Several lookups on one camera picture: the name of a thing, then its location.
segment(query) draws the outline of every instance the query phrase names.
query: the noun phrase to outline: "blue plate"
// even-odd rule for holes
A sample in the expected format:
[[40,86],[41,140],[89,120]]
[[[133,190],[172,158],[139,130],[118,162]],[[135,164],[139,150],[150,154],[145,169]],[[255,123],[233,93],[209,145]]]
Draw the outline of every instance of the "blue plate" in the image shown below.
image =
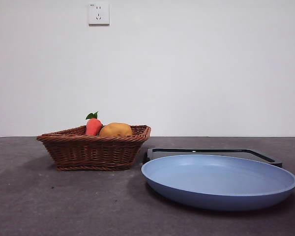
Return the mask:
[[276,166],[229,156],[176,155],[142,166],[148,184],[176,202],[243,211],[272,206],[295,188],[295,176]]

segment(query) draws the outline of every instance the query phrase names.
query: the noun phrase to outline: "electrical outlet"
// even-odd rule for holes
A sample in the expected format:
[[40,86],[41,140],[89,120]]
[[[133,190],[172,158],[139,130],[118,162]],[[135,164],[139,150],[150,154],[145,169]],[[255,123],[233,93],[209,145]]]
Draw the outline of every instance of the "electrical outlet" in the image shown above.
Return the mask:
[[88,5],[88,24],[109,25],[109,4],[107,2],[94,2]]

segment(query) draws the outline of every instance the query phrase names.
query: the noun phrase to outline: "fake fruit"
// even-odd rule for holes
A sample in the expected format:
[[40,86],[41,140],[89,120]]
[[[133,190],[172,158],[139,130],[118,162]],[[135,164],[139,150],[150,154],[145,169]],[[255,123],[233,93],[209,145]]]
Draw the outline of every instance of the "fake fruit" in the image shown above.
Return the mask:
[[125,123],[110,123],[105,125],[99,132],[99,136],[118,137],[132,135],[130,125]]
[[97,119],[97,113],[95,112],[88,114],[86,119],[89,119],[89,121],[87,122],[87,129],[85,134],[87,135],[96,135],[98,134],[98,132],[100,131],[100,129],[102,128],[102,123]]

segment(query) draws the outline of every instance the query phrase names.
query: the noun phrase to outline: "gray table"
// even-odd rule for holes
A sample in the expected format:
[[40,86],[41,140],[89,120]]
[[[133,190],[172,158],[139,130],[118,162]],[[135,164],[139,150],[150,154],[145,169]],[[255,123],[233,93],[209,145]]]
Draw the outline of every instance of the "gray table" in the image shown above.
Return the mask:
[[295,236],[295,190],[251,212],[171,202],[145,182],[148,148],[250,148],[295,174],[295,138],[151,137],[128,171],[55,170],[34,137],[0,138],[0,236]]

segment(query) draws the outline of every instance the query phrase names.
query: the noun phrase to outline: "wicker basket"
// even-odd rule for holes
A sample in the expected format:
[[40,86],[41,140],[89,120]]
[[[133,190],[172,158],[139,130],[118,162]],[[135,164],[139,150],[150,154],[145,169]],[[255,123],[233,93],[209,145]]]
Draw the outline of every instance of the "wicker basket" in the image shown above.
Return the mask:
[[131,126],[132,136],[104,137],[85,135],[86,126],[67,129],[37,137],[51,157],[57,170],[128,170],[151,128]]

